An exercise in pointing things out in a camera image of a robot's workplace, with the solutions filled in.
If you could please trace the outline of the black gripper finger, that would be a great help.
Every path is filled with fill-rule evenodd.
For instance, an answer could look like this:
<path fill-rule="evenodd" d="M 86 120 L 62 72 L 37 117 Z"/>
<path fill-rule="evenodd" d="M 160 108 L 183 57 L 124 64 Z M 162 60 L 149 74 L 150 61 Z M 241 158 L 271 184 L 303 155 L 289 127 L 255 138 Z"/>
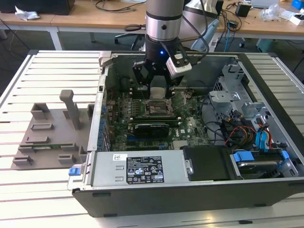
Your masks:
<path fill-rule="evenodd" d="M 152 63 L 149 60 L 134 62 L 133 72 L 138 84 L 147 86 L 147 96 L 151 94 Z"/>
<path fill-rule="evenodd" d="M 178 76 L 177 78 L 171 78 L 169 71 L 166 68 L 164 68 L 163 70 L 164 70 L 164 77 L 165 77 L 165 81 L 166 81 L 165 98 L 170 98 L 170 96 L 171 96 L 170 88 L 173 86 L 178 86 L 182 81 L 182 76 Z"/>

